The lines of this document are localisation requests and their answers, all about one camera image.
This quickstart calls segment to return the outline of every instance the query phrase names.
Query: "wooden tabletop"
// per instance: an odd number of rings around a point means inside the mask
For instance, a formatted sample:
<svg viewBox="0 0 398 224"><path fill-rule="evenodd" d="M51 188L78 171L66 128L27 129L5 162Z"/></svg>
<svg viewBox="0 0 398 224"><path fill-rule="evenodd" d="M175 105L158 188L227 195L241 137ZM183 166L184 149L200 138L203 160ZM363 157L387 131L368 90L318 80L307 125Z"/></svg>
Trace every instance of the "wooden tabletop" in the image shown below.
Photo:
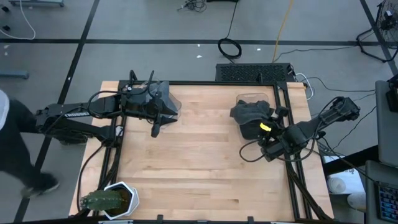
<svg viewBox="0 0 398 224"><path fill-rule="evenodd" d="M101 90L117 87L118 82L103 82ZM302 83L288 83L288 87L294 121L309 120ZM126 218L154 220L163 214L165 220L245 221L253 216L255 221L294 221L284 163L244 162L238 152L247 141L229 117L236 96L243 93L265 93L275 108L272 87L172 85L170 92L182 102L181 115L157 138L150 136L147 121L127 119L118 181L137 189L140 205ZM94 119L93 124L109 125L110 120ZM83 161L99 146L98 140L89 139ZM244 151L249 159L260 155L257 144ZM97 188L103 157L104 150L87 165L82 196ZM308 191L333 217L319 156L313 153L302 164ZM302 197L296 192L304 217ZM76 192L70 214L76 214Z"/></svg>

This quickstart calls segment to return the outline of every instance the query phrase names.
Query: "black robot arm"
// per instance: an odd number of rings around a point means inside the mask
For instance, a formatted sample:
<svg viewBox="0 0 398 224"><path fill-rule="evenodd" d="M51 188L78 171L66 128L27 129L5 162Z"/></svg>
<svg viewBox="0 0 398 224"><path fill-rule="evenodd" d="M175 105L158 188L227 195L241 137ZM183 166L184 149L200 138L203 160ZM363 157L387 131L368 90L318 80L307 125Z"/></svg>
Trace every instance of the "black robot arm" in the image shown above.
<svg viewBox="0 0 398 224"><path fill-rule="evenodd" d="M156 138L160 127L176 122L171 118L177 112L168 108L161 99L162 92L134 88L136 80L134 72L130 75L130 82L119 91L100 91L93 95L87 103L51 104L36 112L36 128L46 135L55 137L65 144L84 143L87 138L96 137L105 144L113 142L115 130L110 126L97 127L78 122L69 118L92 116L98 119L116 118L124 115L133 118L146 119L152 124L151 136ZM111 96L92 99L100 93L115 93Z"/></svg>
<svg viewBox="0 0 398 224"><path fill-rule="evenodd" d="M338 97L327 111L310 121L301 121L287 128L280 128L280 123L275 123L275 120L266 121L272 130L270 133L265 133L259 141L261 151L267 161L272 161L283 154L294 155L305 148L309 140L325 135L321 132L322 129L336 121L355 120L359 116L359 111L360 108L350 98Z"/></svg>

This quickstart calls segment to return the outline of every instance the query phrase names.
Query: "yellow tag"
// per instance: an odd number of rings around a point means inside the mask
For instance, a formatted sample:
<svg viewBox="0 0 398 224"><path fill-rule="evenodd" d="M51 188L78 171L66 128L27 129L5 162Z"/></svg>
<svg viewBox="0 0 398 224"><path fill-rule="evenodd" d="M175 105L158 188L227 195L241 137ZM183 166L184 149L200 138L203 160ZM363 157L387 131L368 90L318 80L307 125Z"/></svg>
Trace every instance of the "yellow tag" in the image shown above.
<svg viewBox="0 0 398 224"><path fill-rule="evenodd" d="M260 124L260 128L263 129L263 130L265 130L265 131L271 131L271 128L268 127L268 126L266 126L266 125L263 124L263 123Z"/></svg>

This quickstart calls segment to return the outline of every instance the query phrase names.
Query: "yellow cable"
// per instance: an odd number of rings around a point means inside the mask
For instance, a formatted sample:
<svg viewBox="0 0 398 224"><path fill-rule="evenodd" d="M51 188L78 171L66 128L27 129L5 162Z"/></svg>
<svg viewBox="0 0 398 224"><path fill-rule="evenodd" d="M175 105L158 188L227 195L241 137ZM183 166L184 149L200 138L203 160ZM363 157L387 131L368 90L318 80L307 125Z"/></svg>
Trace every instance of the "yellow cable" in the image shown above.
<svg viewBox="0 0 398 224"><path fill-rule="evenodd" d="M274 56L272 57L272 63L274 63L275 56L276 56L276 52L278 51L279 37L280 37L280 34L282 33L282 29L283 29L284 26L285 26L285 22L286 22L286 20L287 20L287 16L289 15L290 9L291 9L292 6L293 6L293 2L294 2L294 0L290 0L290 2L289 2L289 8L287 9L287 12L286 12L285 17L284 17L284 21L282 22L282 25L281 25L281 27L280 27L280 29L279 29L278 37L276 38L276 43L275 43Z"/></svg>

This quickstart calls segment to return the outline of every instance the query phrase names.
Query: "concrete floor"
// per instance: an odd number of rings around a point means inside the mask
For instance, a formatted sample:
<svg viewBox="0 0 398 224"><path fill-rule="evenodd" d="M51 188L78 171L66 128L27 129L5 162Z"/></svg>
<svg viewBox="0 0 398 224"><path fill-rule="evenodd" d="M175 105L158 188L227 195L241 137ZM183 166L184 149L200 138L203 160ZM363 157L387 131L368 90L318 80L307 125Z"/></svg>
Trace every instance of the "concrete floor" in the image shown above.
<svg viewBox="0 0 398 224"><path fill-rule="evenodd" d="M4 43L0 39L0 68L24 69L28 80L0 79L0 88L25 103L32 111L56 103L78 48L94 0L65 0L65 7L24 7L37 32L38 39L64 39L65 44ZM234 4L208 3L203 13L177 12L184 0L99 0L88 33L88 39L125 40L218 40L228 33ZM379 0L366 0L376 16ZM275 40L287 10L289 0L245 0L236 8L231 35L238 40ZM19 37L32 35L18 7L12 12L0 11L0 24L12 28L10 34ZM283 30L281 40L354 41L370 28L359 0L300 0L294 3ZM377 41L374 35L366 41ZM151 70L160 80L214 80L217 63L228 63L218 52L216 44L85 44L80 55L66 103L86 101L98 91L103 80L127 79L134 69L139 79L148 77ZM279 53L293 49L334 48L340 46L302 45L293 41L278 48ZM243 55L236 63L271 62L274 45L242 45ZM380 46L366 47L383 56ZM343 90L371 90L376 80L392 76L390 66L362 54L358 47L334 51L294 52L283 55L278 62L290 62L296 72L321 78L330 88ZM340 93L324 89L311 80L315 96L309 101L311 113L317 113L334 96L360 98L366 93ZM373 96L358 102L362 115L376 104ZM356 122L330 126L327 139L332 146ZM369 115L337 148L351 154L377 144L376 113ZM43 136L24 134L34 163ZM49 195L35 198L27 207L24 221L66 217L75 189L84 146L61 146L52 141L42 170L51 170L61 180L61 188ZM13 222L21 202L22 184L0 173L0 223ZM363 214L345 204L344 199L332 199L336 218L362 223Z"/></svg>

